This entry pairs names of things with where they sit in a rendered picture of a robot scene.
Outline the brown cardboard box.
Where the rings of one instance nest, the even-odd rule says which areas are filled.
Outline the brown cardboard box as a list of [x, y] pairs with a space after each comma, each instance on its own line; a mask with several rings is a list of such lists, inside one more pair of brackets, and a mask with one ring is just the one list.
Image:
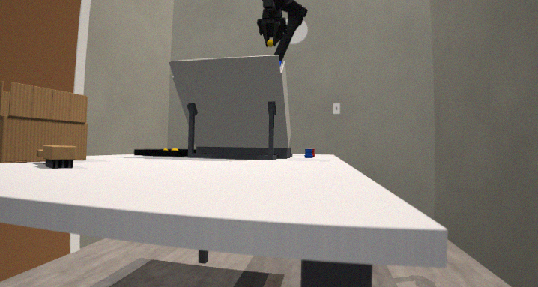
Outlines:
[[86, 160], [87, 96], [15, 82], [3, 88], [0, 163], [46, 162], [37, 157], [44, 145], [76, 146], [75, 160]]

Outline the grey slanted cover panel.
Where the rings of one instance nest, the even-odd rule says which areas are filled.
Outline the grey slanted cover panel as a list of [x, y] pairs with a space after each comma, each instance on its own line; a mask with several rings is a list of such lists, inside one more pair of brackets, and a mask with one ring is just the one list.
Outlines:
[[[279, 55], [169, 61], [196, 153], [268, 155], [268, 102], [275, 101], [273, 154], [292, 157], [285, 62]], [[281, 69], [282, 68], [282, 69]]]

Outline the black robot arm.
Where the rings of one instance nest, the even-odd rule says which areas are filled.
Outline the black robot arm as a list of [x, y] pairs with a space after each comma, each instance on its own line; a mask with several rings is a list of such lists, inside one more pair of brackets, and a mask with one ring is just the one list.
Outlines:
[[[282, 11], [288, 12], [288, 33], [283, 33], [274, 55], [279, 55], [279, 60], [282, 61], [293, 34], [299, 25], [302, 24], [303, 18], [307, 14], [307, 9], [295, 0], [262, 0], [263, 14], [262, 19], [282, 18]], [[282, 5], [282, 6], [281, 6]], [[290, 7], [291, 5], [291, 7]], [[281, 9], [282, 8], [282, 9]], [[300, 21], [299, 21], [300, 20]]]

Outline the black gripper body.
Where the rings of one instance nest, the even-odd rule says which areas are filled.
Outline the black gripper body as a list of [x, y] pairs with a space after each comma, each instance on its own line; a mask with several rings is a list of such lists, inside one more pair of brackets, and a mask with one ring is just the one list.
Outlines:
[[286, 24], [286, 20], [285, 20], [285, 17], [283, 18], [272, 18], [272, 19], [258, 19], [257, 21], [257, 25], [259, 27], [259, 33], [260, 35], [262, 35], [262, 27], [261, 27], [261, 24], [267, 24], [267, 27], [268, 27], [268, 34], [269, 34], [269, 37], [273, 37], [273, 33], [274, 33], [274, 23], [276, 22], [279, 22], [281, 24], [281, 29], [282, 29], [282, 36], [283, 36], [283, 33], [286, 33], [287, 34], [287, 25]]

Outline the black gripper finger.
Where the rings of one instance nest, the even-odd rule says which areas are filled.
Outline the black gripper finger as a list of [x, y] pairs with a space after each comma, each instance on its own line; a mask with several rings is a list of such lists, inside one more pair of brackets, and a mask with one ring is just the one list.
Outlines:
[[274, 23], [274, 33], [273, 33], [273, 46], [282, 39], [282, 29], [279, 22]]
[[267, 27], [267, 24], [261, 24], [261, 27], [262, 27], [262, 33], [263, 33], [263, 36], [264, 36], [264, 39], [265, 39], [266, 47], [268, 47], [268, 45], [267, 45], [267, 41], [268, 41], [270, 38], [269, 38], [269, 34], [268, 34], [268, 27]]

